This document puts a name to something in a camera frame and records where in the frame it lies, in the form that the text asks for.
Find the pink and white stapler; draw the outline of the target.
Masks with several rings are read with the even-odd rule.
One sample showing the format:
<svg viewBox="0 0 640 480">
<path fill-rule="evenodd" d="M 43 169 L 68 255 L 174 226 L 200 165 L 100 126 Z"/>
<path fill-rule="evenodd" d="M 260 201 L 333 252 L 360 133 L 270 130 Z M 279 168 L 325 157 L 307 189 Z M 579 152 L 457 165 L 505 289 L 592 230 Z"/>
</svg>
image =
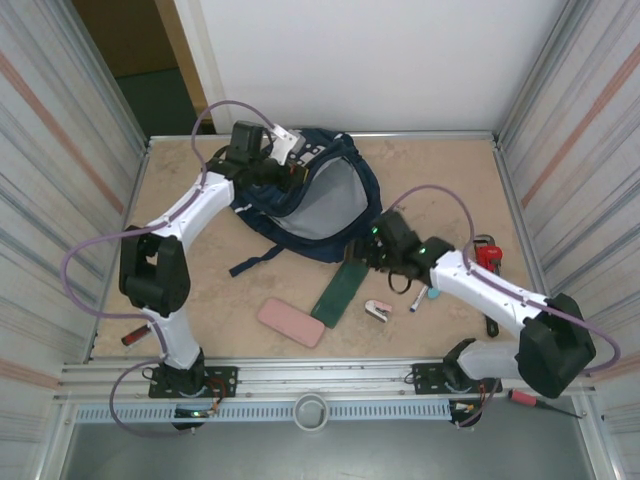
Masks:
<svg viewBox="0 0 640 480">
<path fill-rule="evenodd" d="M 372 318 L 387 323 L 392 313 L 392 307 L 378 300 L 367 300 L 364 305 L 365 312 Z"/>
</svg>

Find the long aluminium table edge rail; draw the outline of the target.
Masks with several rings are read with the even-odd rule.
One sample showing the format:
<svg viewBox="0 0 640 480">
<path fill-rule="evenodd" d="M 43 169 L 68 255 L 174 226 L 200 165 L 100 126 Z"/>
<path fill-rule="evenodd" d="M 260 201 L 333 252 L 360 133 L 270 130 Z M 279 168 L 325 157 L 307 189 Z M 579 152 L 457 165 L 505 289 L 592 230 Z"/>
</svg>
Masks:
<svg viewBox="0 0 640 480">
<path fill-rule="evenodd" d="M 422 140 L 469 140 L 493 141 L 494 133 L 484 130 L 429 130 L 429 131 L 388 131 L 388 132 L 349 132 L 354 139 L 360 138 L 391 138 L 391 139 L 422 139 Z M 227 141 L 230 134 L 196 135 L 196 140 Z M 191 135 L 157 135 L 151 136 L 149 144 L 165 141 L 190 141 Z"/>
</svg>

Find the red pipe wrench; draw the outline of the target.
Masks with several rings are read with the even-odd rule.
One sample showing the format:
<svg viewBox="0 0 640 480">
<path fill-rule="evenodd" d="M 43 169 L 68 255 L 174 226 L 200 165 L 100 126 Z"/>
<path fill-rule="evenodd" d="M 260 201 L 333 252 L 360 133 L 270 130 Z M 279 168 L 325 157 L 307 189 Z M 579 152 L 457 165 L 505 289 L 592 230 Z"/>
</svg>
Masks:
<svg viewBox="0 0 640 480">
<path fill-rule="evenodd" d="M 495 239 L 488 234 L 477 235 L 473 240 L 475 260 L 478 265 L 499 276 L 503 258 L 502 250 L 496 245 Z M 485 317 L 486 333 L 490 338 L 499 335 L 499 326 L 490 317 Z"/>
</svg>

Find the aluminium table side rail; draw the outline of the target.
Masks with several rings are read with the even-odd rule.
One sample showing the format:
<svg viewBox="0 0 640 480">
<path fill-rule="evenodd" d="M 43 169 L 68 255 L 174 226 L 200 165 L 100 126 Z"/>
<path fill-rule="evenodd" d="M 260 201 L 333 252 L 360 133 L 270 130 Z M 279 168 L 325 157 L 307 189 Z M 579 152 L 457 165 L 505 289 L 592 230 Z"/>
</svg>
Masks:
<svg viewBox="0 0 640 480">
<path fill-rule="evenodd" d="M 142 188 L 146 170 L 149 164 L 151 152 L 152 152 L 151 141 L 148 141 L 145 145 L 144 155 L 140 158 L 141 162 L 137 170 L 135 180 L 133 182 L 131 195 L 129 197 L 129 202 L 127 204 L 126 210 L 122 217 L 122 221 L 121 221 L 122 230 L 125 230 L 127 228 L 127 226 L 129 225 L 129 221 L 134 215 L 140 190 Z M 113 240 L 113 243 L 114 243 L 113 259 L 112 259 L 109 273 L 106 279 L 104 280 L 103 290 L 101 293 L 101 300 L 99 303 L 99 310 L 101 313 L 106 312 L 106 307 L 110 300 L 111 290 L 115 286 L 115 282 L 117 280 L 117 274 L 119 271 L 120 243 L 118 240 Z M 95 348 L 96 340 L 99 337 L 101 323 L 103 320 L 104 320 L 104 317 L 101 317 L 101 316 L 98 316 L 95 318 L 92 335 L 91 335 L 91 338 L 87 341 L 86 352 L 84 355 L 84 359 L 82 360 L 83 364 L 87 364 L 93 359 L 93 350 Z"/>
<path fill-rule="evenodd" d="M 538 293 L 549 293 L 549 287 L 538 259 L 538 255 L 534 248 L 533 242 L 529 235 L 528 226 L 523 213 L 523 207 L 516 195 L 511 176 L 509 174 L 505 158 L 502 150 L 493 145 L 493 157 L 505 193 L 506 201 L 514 223 L 515 231 L 520 244 L 520 249 L 526 266 L 528 279 L 531 283 L 531 289 Z"/>
</svg>

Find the small circuit board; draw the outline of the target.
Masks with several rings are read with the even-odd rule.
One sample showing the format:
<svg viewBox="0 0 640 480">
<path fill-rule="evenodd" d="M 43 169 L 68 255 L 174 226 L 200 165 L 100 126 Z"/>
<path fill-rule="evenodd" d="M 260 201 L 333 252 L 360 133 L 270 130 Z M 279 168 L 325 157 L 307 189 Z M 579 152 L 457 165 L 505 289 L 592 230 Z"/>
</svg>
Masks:
<svg viewBox="0 0 640 480">
<path fill-rule="evenodd" d="M 177 431 L 191 431 L 204 425 L 206 419 L 213 418 L 217 407 L 207 409 L 190 409 L 177 407 L 174 411 L 172 426 Z"/>
<path fill-rule="evenodd" d="M 482 409 L 483 404 L 484 402 L 480 399 L 450 400 L 450 423 L 456 428 L 473 427 L 482 417 L 482 414 L 478 414 L 478 411 Z"/>
</svg>

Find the dark green pencil case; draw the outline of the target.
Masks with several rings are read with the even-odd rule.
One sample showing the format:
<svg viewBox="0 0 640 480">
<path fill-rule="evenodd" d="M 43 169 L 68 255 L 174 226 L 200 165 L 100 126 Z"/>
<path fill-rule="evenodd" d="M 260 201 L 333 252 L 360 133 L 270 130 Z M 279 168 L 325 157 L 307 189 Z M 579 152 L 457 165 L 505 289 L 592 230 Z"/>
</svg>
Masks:
<svg viewBox="0 0 640 480">
<path fill-rule="evenodd" d="M 334 329 L 368 274 L 369 269 L 362 263 L 343 262 L 319 300 L 310 316 Z"/>
</svg>

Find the grey round pipe fitting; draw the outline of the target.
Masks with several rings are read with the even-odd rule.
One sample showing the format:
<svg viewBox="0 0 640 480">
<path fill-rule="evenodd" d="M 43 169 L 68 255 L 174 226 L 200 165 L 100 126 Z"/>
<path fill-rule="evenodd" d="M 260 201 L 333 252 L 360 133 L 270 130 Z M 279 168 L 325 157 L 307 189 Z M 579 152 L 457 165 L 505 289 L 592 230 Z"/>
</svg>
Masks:
<svg viewBox="0 0 640 480">
<path fill-rule="evenodd" d="M 329 406 L 319 394 L 306 393 L 296 400 L 293 418 L 301 430 L 317 432 L 322 430 L 328 422 Z"/>
</svg>

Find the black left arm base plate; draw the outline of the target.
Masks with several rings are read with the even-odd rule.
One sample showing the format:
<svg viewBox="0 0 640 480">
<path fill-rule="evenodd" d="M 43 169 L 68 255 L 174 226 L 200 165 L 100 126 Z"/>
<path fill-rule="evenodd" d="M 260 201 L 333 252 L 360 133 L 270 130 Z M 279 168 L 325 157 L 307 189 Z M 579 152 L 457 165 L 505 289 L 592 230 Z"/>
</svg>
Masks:
<svg viewBox="0 0 640 480">
<path fill-rule="evenodd" d="M 144 368 L 142 376 L 150 383 L 150 398 L 233 398 L 238 386 L 238 368 L 229 366 L 206 367 L 204 384 L 196 393 L 181 393 L 171 388 L 159 367 Z"/>
</svg>

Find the white door frame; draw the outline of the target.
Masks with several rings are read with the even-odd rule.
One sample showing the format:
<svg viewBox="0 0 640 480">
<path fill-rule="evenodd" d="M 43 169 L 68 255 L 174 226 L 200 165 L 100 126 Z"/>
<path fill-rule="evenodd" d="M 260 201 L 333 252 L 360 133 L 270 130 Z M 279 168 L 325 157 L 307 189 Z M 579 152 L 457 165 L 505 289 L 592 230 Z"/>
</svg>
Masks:
<svg viewBox="0 0 640 480">
<path fill-rule="evenodd" d="M 204 0 L 154 0 L 195 113 L 225 100 Z"/>
</svg>

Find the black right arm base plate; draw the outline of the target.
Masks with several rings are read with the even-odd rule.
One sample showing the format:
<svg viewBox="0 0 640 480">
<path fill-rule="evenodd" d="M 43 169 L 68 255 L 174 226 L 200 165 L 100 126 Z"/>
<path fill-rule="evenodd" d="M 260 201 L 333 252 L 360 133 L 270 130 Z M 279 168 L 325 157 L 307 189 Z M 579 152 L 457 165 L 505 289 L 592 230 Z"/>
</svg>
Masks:
<svg viewBox="0 0 640 480">
<path fill-rule="evenodd" d="M 459 367 L 440 363 L 415 363 L 406 377 L 414 386 L 417 395 L 435 394 L 480 394 L 481 390 L 490 393 L 497 386 L 497 393 L 503 391 L 502 382 L 496 379 L 473 380 Z"/>
</svg>

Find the wide aluminium rail beam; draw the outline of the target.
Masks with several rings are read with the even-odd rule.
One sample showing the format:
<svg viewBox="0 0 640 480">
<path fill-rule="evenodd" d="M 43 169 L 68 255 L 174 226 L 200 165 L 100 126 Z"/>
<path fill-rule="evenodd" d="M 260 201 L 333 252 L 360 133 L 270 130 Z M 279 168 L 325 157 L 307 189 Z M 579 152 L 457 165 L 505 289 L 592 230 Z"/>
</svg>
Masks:
<svg viewBox="0 0 640 480">
<path fill-rule="evenodd" d="M 77 404 L 108 400 L 112 385 L 140 358 L 99 358 L 62 369 L 54 399 Z M 404 378 L 416 363 L 437 358 L 208 358 L 207 366 L 238 369 L 237 401 L 292 400 L 321 393 L 330 400 L 396 399 L 415 394 Z"/>
</svg>

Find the navy blue backpack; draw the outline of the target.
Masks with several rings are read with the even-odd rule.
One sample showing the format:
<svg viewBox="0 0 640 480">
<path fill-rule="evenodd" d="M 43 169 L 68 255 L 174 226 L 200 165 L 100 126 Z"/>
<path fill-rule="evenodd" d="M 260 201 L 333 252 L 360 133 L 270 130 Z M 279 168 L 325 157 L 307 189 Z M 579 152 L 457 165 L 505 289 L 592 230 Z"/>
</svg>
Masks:
<svg viewBox="0 0 640 480">
<path fill-rule="evenodd" d="M 308 169 L 308 177 L 289 191 L 253 186 L 236 195 L 235 214 L 274 245 L 232 267 L 233 277 L 284 250 L 322 263 L 340 262 L 347 244 L 366 236 L 382 212 L 377 177 L 350 135 L 323 128 L 294 131 L 305 142 L 290 156 Z"/>
</svg>

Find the pink pencil case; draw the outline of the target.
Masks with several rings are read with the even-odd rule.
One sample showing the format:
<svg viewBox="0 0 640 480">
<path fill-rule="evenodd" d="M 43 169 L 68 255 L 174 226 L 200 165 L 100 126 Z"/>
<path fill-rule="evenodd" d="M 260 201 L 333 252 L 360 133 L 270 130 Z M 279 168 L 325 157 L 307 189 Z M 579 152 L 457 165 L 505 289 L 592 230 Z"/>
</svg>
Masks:
<svg viewBox="0 0 640 480">
<path fill-rule="evenodd" d="M 257 313 L 263 325 L 308 348 L 315 348 L 325 332 L 325 325 L 286 302 L 269 298 Z"/>
</svg>

